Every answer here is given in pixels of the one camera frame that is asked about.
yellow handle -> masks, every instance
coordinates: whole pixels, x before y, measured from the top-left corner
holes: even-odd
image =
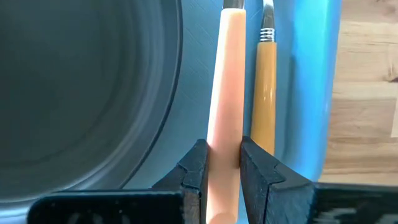
[[[251,138],[269,154],[275,152],[276,50],[274,42],[257,46]]]

black jaw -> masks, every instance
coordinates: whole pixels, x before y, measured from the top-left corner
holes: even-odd
[[[398,223],[398,188],[311,182],[243,137],[241,182],[250,224]]]
[[[208,145],[193,148],[151,189],[64,191],[31,206],[28,224],[204,224]]]

tool handle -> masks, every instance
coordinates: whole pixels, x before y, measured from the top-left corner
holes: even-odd
[[[235,223],[239,203],[239,151],[243,135],[246,11],[223,9],[207,141],[207,223]]]
[[[272,155],[275,152],[276,57],[275,42],[258,44],[251,125],[253,141]]]

wooden table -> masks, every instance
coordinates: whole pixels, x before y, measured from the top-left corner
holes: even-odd
[[[398,0],[343,0],[321,181],[398,185]]]

pink handle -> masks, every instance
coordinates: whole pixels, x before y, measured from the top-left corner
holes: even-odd
[[[207,134],[207,223],[235,223],[238,219],[245,51],[246,11],[223,9]]]

